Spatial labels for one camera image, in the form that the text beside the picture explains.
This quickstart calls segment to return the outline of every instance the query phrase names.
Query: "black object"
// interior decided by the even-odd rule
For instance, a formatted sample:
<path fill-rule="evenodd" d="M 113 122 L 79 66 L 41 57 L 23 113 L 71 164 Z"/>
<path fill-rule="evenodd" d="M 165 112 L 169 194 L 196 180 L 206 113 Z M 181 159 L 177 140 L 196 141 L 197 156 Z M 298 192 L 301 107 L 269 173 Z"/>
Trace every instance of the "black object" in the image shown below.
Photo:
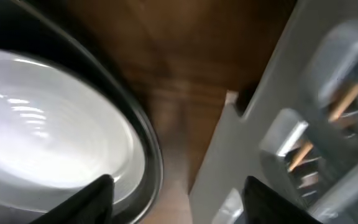
<path fill-rule="evenodd" d="M 114 181 L 102 175 L 50 212 L 30 224 L 111 223 Z"/>
<path fill-rule="evenodd" d="M 243 192 L 244 214 L 236 224 L 320 224 L 258 179 L 248 176 Z"/>
<path fill-rule="evenodd" d="M 252 97 L 254 96 L 254 93 L 256 92 L 258 85 L 259 85 L 259 81 L 253 82 L 247 85 L 239 92 L 235 104 L 236 111 L 239 116 L 242 116 L 246 111 L 248 104 L 250 103 Z"/>

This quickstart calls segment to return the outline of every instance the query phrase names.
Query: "wooden wall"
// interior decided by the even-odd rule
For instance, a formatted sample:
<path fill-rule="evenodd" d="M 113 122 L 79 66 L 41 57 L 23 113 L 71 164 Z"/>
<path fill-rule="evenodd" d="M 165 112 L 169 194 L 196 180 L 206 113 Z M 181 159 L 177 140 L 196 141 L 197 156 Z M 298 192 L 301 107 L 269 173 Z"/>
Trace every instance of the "wooden wall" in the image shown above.
<path fill-rule="evenodd" d="M 160 139 L 165 183 L 144 223 L 191 223 L 187 193 L 226 90 L 258 81 L 295 0 L 68 0 Z"/>

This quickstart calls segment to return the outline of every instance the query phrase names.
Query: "chopstick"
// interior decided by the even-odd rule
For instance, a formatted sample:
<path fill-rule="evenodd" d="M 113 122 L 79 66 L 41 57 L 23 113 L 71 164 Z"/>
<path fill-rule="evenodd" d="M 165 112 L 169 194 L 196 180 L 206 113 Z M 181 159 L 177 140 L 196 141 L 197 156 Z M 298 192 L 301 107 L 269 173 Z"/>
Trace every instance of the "chopstick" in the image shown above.
<path fill-rule="evenodd" d="M 332 112 L 329 114 L 328 120 L 330 122 L 336 121 L 341 117 L 343 112 L 350 106 L 350 104 L 356 99 L 358 96 L 358 82 L 352 86 L 343 96 L 341 100 L 339 100 L 338 104 L 334 107 Z M 294 156 L 288 171 L 291 172 L 294 168 L 305 158 L 305 156 L 311 151 L 313 148 L 313 144 L 308 141 L 300 148 L 299 152 Z"/>

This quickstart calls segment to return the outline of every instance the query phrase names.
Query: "plate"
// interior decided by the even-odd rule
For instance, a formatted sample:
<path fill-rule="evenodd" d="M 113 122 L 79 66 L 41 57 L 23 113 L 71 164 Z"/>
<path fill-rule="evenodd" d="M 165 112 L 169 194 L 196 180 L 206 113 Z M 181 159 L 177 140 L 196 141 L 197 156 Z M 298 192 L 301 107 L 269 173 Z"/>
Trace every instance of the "plate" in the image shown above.
<path fill-rule="evenodd" d="M 49 211 L 102 174 L 114 178 L 114 203 L 139 185 L 138 135 L 78 77 L 0 51 L 0 204 Z"/>

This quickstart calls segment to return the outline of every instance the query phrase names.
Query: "brown wood grain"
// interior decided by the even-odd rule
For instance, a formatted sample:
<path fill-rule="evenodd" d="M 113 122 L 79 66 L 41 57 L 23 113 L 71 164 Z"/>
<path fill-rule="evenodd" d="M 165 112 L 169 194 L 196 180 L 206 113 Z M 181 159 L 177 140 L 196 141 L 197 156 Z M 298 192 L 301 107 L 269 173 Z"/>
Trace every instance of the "brown wood grain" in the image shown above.
<path fill-rule="evenodd" d="M 68 0 L 122 70 L 157 131 L 165 160 L 144 223 L 191 223 L 188 192 L 226 90 L 258 81 L 295 0 Z"/>

